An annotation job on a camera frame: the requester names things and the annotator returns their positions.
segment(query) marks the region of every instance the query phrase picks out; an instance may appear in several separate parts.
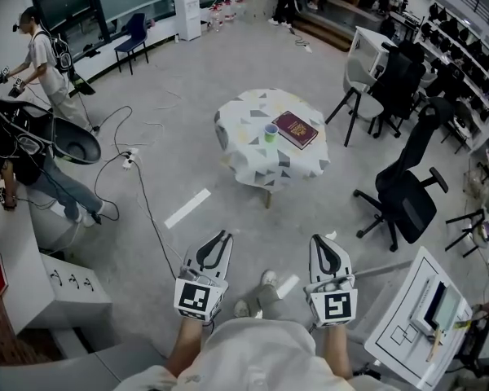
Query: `backpack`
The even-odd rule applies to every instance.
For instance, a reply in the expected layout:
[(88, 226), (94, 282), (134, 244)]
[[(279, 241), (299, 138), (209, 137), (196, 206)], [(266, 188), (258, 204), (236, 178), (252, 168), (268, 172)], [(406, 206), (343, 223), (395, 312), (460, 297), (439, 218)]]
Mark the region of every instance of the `backpack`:
[(73, 57), (71, 56), (71, 51), (68, 48), (67, 42), (63, 41), (59, 37), (52, 37), (48, 32), (42, 30), (34, 35), (34, 39), (38, 36), (44, 35), (49, 38), (51, 43), (52, 53), (56, 58), (56, 69), (62, 74), (65, 74), (73, 69)]

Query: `white t-shirt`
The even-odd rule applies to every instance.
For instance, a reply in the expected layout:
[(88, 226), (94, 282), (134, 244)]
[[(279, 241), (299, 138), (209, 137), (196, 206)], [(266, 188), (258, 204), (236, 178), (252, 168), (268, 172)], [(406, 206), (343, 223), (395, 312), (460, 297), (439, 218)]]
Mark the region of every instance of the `white t-shirt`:
[(47, 63), (46, 73), (38, 79), (40, 80), (40, 84), (42, 85), (45, 93), (47, 95), (53, 95), (58, 90), (65, 88), (65, 78), (56, 69), (56, 58), (52, 53), (51, 41), (49, 40), (49, 37), (46, 35), (37, 36), (37, 33), (40, 33), (41, 31), (42, 29), (38, 28), (31, 38), (31, 42), (29, 43), (29, 52), (25, 58), (25, 63), (33, 63), (35, 68)]
[(295, 322), (235, 319), (206, 341), (176, 379), (164, 367), (131, 376), (115, 391), (389, 391), (371, 377), (349, 383), (315, 356), (315, 341)]

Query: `round table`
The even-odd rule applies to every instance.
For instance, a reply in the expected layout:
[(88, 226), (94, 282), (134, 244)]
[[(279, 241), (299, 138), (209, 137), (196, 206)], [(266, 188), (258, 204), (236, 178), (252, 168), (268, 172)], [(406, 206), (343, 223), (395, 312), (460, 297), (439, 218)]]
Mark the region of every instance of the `round table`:
[[(272, 143), (264, 138), (265, 125), (286, 111), (319, 132), (302, 150), (280, 134)], [(296, 95), (279, 89), (245, 91), (222, 106), (214, 121), (223, 164), (238, 182), (267, 190), (267, 208), (272, 192), (318, 177), (329, 164), (323, 115)]]

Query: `cup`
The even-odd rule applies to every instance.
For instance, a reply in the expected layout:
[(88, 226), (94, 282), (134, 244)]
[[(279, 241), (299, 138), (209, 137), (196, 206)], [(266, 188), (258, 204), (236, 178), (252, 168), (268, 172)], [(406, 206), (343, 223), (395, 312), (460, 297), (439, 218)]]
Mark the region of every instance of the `cup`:
[(279, 133), (279, 128), (273, 123), (268, 123), (264, 126), (264, 140), (268, 143), (275, 141), (275, 136)]

